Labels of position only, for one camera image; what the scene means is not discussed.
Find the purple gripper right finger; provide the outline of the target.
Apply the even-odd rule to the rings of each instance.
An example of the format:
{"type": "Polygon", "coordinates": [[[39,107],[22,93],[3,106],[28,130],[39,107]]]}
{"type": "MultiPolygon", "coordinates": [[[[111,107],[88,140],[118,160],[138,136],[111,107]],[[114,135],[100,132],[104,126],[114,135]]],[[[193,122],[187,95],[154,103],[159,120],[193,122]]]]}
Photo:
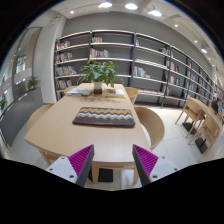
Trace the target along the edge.
{"type": "Polygon", "coordinates": [[[179,170],[167,157],[158,157],[140,146],[133,145],[132,154],[143,186],[179,170]]]}

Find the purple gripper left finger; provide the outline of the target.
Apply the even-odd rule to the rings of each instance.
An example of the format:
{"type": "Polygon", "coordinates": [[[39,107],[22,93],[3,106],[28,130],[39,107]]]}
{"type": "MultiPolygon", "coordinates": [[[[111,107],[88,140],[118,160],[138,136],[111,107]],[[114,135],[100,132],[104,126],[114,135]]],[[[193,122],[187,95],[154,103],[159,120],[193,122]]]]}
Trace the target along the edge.
{"type": "Polygon", "coordinates": [[[94,145],[87,146],[69,157],[60,156],[47,171],[83,187],[94,157],[94,145]]]}

